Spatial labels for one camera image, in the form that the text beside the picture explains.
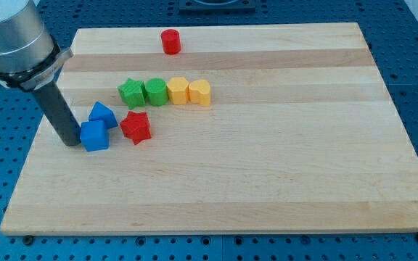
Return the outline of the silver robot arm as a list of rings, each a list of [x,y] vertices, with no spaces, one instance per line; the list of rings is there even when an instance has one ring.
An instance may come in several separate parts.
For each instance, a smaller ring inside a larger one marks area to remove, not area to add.
[[[73,56],[61,50],[33,0],[0,1],[0,82],[34,91],[54,80]]]

